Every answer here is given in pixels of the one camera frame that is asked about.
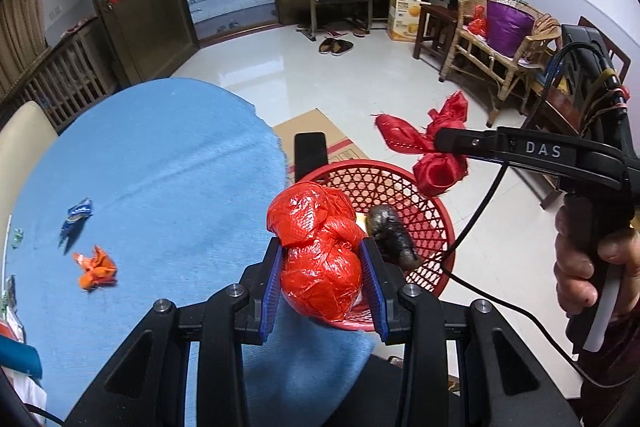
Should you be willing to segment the right hand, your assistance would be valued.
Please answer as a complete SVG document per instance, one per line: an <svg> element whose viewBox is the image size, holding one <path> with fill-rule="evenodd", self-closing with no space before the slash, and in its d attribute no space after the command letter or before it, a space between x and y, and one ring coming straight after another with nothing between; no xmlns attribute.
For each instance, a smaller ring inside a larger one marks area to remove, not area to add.
<svg viewBox="0 0 640 427"><path fill-rule="evenodd" d="M555 216L556 297L568 315L577 315L594 306L599 297L590 283L594 263L578 248L576 239L580 218L576 209L563 205ZM623 267L623 280L612 321L622 321L639 309L639 232L631 227L611 234L599 244L599 257L610 265Z"/></svg>

